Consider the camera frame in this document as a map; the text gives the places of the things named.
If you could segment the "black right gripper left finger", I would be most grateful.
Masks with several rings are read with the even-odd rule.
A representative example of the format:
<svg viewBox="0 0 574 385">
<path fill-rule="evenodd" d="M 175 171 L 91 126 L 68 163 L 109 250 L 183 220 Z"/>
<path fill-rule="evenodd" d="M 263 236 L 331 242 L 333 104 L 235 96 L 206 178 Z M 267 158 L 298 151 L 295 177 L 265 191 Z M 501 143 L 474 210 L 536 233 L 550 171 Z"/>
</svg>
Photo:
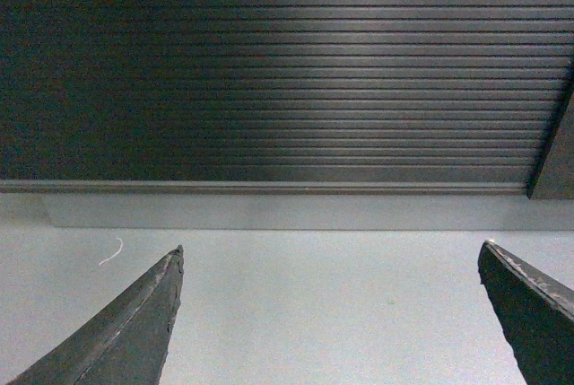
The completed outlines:
<svg viewBox="0 0 574 385">
<path fill-rule="evenodd" d="M 169 352 L 184 276 L 182 246 L 12 384 L 158 384 Z"/>
</svg>

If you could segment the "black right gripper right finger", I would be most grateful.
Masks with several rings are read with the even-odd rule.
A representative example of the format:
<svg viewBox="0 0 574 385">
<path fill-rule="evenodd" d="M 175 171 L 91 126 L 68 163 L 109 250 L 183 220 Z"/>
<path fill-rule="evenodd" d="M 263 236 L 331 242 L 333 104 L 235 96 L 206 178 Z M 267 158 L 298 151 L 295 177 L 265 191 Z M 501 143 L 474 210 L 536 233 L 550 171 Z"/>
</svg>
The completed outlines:
<svg viewBox="0 0 574 385">
<path fill-rule="evenodd" d="M 486 241 L 478 272 L 528 384 L 573 382 L 573 291 Z"/>
</svg>

